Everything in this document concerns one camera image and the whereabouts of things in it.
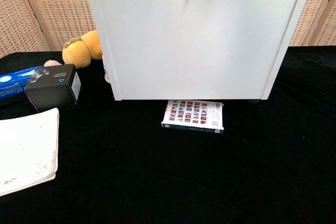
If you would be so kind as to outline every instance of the plush toy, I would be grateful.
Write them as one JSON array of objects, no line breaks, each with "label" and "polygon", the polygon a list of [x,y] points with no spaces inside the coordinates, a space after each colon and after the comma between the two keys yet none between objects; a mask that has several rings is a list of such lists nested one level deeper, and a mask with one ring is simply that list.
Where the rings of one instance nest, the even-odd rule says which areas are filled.
[{"label": "plush toy", "polygon": [[64,43],[62,57],[65,64],[74,64],[76,68],[87,67],[91,59],[101,60],[102,51],[97,30]]}]

